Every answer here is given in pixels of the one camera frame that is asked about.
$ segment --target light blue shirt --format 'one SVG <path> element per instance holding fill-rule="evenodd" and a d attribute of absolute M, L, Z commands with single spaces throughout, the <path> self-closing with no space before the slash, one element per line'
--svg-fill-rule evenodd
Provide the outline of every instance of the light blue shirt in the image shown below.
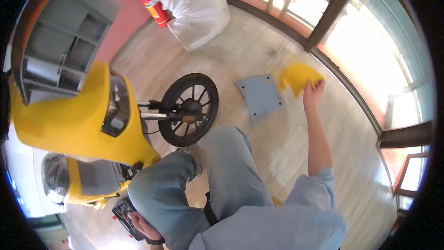
<path fill-rule="evenodd" d="M 333 182 L 332 169 L 302 175 L 284 206 L 244 206 L 195 236 L 189 249 L 337 250 L 348 225 L 335 210 Z"/>

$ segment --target sleeve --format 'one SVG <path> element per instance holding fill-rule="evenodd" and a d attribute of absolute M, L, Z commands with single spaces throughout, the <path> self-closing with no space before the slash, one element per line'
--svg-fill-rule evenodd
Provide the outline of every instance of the sleeve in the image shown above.
<path fill-rule="evenodd" d="M 300 176 L 290 192 L 285 205 L 310 206 L 322 210 L 335 208 L 333 194 L 334 175 L 331 168 L 316 176 Z"/>

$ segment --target fire extinguisher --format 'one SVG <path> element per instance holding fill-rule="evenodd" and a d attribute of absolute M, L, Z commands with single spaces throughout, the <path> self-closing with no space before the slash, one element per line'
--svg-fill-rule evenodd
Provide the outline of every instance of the fire extinguisher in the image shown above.
<path fill-rule="evenodd" d="M 154 0 L 142 0 L 142 3 L 160 27 L 167 26 L 167 22 L 169 22 L 171 18 L 168 12 L 162 9 L 162 3 Z"/>

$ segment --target jeans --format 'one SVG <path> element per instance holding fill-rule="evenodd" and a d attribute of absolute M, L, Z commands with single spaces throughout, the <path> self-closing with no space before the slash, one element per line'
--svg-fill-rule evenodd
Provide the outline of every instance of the jeans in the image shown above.
<path fill-rule="evenodd" d="M 219 126 L 203 144 L 211 208 L 218 220 L 242 206 L 273 206 L 258 176 L 247 136 L 233 125 Z M 171 250 L 187 249 L 194 237 L 210 227 L 201 208 L 190 207 L 186 183 L 200 172 L 191 154 L 166 155 L 134 177 L 128 194 L 136 210 L 164 237 Z"/>

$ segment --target headlight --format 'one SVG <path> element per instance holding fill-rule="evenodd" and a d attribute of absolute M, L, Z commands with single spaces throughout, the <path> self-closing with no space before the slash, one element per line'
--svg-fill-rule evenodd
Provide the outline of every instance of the headlight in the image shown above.
<path fill-rule="evenodd" d="M 42 161 L 43 190 L 46 197 L 62 204 L 69 189 L 68 161 L 64 154 L 48 153 Z"/>
<path fill-rule="evenodd" d="M 130 99 L 122 76 L 111 70 L 110 99 L 102 131 L 111 136 L 119 136 L 130 121 Z"/>

